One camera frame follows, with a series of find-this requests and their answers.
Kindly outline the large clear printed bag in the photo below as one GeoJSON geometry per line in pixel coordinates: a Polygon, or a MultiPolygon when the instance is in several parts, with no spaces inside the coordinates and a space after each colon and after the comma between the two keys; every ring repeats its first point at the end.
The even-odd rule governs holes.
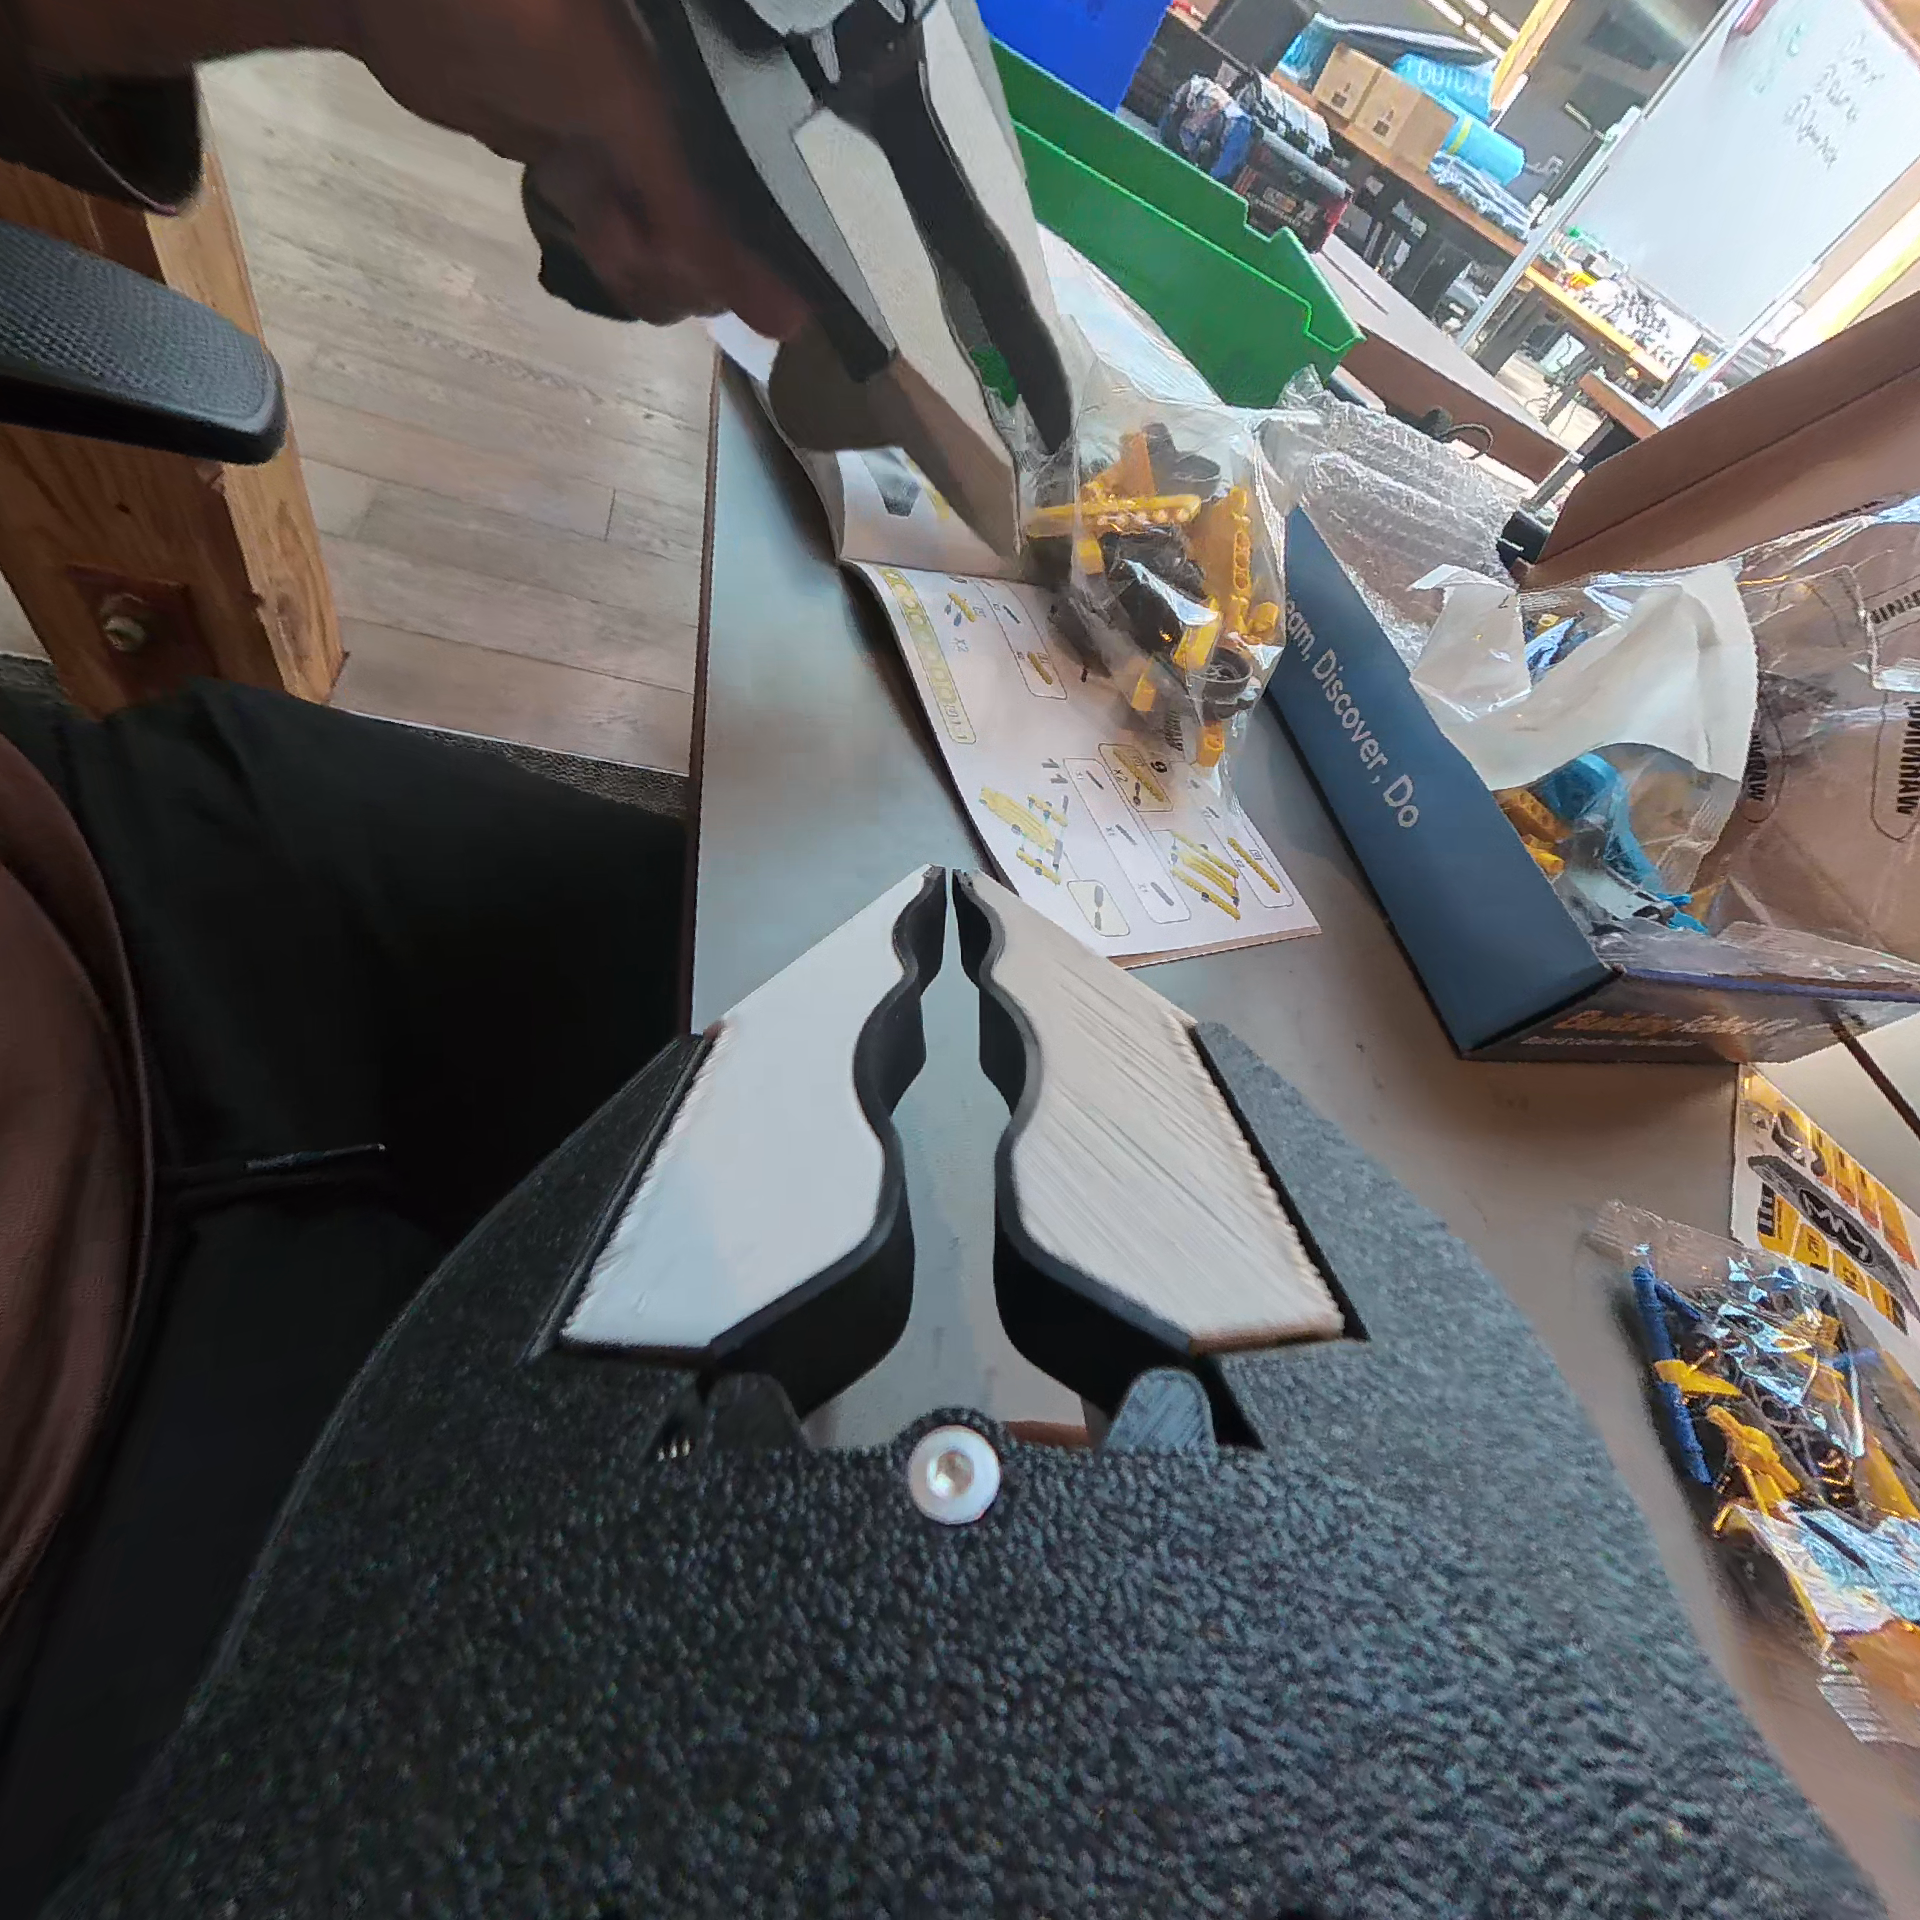
{"type": "Polygon", "coordinates": [[[1749,919],[1915,967],[1915,498],[1743,556],[1749,919]]]}

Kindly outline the sticker sheet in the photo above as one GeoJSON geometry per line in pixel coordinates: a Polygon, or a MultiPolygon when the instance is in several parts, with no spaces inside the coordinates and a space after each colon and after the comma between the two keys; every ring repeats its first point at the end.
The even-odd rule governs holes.
{"type": "Polygon", "coordinates": [[[1836,1279],[1915,1328],[1915,1212],[1763,1075],[1736,1092],[1732,1238],[1836,1279]]]}

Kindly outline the clear bag of yellow beams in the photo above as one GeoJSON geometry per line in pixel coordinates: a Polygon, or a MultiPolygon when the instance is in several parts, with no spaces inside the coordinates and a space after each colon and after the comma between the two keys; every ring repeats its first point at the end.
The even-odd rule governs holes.
{"type": "Polygon", "coordinates": [[[1132,302],[1075,293],[1070,436],[1020,426],[1020,537],[1132,730],[1226,796],[1283,664],[1300,484],[1274,414],[1222,402],[1132,302]]]}

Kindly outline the open instruction booklet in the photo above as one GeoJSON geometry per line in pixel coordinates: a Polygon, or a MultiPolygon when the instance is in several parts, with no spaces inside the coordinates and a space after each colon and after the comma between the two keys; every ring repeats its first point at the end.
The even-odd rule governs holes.
{"type": "Polygon", "coordinates": [[[829,548],[890,634],[997,878],[1118,967],[1264,946],[1320,919],[1237,796],[1132,730],[1057,624],[1057,587],[1000,561],[899,449],[797,452],[829,548]]]}

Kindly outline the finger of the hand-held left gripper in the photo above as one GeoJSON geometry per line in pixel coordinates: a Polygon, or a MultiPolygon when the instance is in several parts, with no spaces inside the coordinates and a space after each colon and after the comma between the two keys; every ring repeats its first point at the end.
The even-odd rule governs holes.
{"type": "Polygon", "coordinates": [[[973,357],[997,357],[1041,442],[1067,447],[1075,378],[992,41],[973,5],[917,5],[915,26],[905,199],[931,250],[946,321],[973,357]]]}
{"type": "Polygon", "coordinates": [[[816,452],[905,452],[992,552],[1013,556],[1020,480],[1003,409],[889,155],[820,110],[797,132],[797,167],[826,198],[839,260],[831,298],[776,348],[781,436],[816,452]]]}

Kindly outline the person's brown shirt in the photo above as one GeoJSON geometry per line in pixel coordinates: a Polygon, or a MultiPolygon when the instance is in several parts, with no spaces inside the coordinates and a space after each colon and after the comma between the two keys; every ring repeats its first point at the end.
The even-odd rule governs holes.
{"type": "Polygon", "coordinates": [[[5,1619],[107,1424],[149,1222],[151,1112],[121,932],[72,808],[5,743],[5,1619]]]}

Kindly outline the person's left hand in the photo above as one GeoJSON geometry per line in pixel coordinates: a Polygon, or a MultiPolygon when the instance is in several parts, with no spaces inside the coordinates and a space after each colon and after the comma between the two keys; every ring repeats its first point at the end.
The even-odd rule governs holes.
{"type": "Polygon", "coordinates": [[[786,340],[808,321],[678,128],[635,5],[211,5],[201,61],[332,52],[406,110],[525,167],[545,280],[628,322],[739,316],[786,340]]]}

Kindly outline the blue cardboard kit box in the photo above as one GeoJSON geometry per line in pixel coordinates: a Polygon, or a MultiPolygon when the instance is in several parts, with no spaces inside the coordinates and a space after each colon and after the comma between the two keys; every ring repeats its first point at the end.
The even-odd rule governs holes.
{"type": "MultiPolygon", "coordinates": [[[[1604,461],[1513,577],[1732,563],[1743,587],[1753,545],[1908,493],[1915,298],[1604,461]]],[[[1676,967],[1597,953],[1410,688],[1430,624],[1379,608],[1305,508],[1284,593],[1271,698],[1465,1058],[1781,1061],[1915,1016],[1915,967],[1747,914],[1747,765],[1694,886],[1707,940],[1676,967]]]]}

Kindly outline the large white label parts bag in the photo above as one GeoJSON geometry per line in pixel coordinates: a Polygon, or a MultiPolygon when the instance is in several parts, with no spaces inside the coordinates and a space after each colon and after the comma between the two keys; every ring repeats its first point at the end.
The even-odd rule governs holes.
{"type": "Polygon", "coordinates": [[[1707,940],[1696,878],[1732,828],[1759,652],[1732,563],[1492,582],[1461,563],[1408,659],[1430,722],[1484,785],[1597,953],[1676,967],[1707,940]]]}

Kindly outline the clear bubble wrap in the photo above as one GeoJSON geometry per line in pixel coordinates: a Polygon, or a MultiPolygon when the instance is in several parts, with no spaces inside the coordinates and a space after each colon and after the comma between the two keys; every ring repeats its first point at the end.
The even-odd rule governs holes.
{"type": "Polygon", "coordinates": [[[1284,397],[1264,449],[1332,561],[1369,603],[1410,629],[1436,618],[1436,573],[1513,587],[1499,534],[1520,506],[1443,442],[1340,397],[1284,397]]]}

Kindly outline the whiteboard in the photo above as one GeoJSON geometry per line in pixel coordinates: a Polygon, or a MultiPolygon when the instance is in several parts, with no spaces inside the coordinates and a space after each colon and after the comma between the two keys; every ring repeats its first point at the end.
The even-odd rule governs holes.
{"type": "Polygon", "coordinates": [[[1572,234],[1720,347],[1915,163],[1915,41],[1882,5],[1726,5],[1572,234]]]}

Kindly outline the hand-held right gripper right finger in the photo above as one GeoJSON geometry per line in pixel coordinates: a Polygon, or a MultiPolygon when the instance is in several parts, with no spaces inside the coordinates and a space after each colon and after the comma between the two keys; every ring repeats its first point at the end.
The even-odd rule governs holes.
{"type": "Polygon", "coordinates": [[[956,878],[997,1146],[997,1312],[1106,1424],[1174,1375],[1239,1424],[1222,1364],[1344,1338],[1344,1301],[1201,1026],[1010,886],[956,878]]]}

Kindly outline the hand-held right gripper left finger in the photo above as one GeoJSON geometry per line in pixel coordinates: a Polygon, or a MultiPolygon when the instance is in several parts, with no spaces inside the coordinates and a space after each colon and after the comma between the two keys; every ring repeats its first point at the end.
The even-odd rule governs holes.
{"type": "Polygon", "coordinates": [[[946,873],[915,868],[706,1029],[560,1320],[570,1353],[755,1375],[816,1410],[899,1344],[915,1226],[895,1112],[926,1068],[943,942],[946,873]]]}

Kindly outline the blue plastic bin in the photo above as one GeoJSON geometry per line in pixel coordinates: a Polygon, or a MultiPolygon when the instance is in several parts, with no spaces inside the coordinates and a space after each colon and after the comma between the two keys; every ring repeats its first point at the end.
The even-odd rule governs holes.
{"type": "Polygon", "coordinates": [[[1099,109],[1120,109],[1169,5],[977,5],[997,41],[1099,109]]]}

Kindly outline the clear bag of small pins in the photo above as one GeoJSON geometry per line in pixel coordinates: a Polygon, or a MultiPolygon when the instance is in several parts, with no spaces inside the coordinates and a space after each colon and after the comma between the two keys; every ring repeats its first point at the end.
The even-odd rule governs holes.
{"type": "Polygon", "coordinates": [[[1915,1750],[1915,1296],[1604,1203],[1669,1451],[1861,1741],[1915,1750]]]}

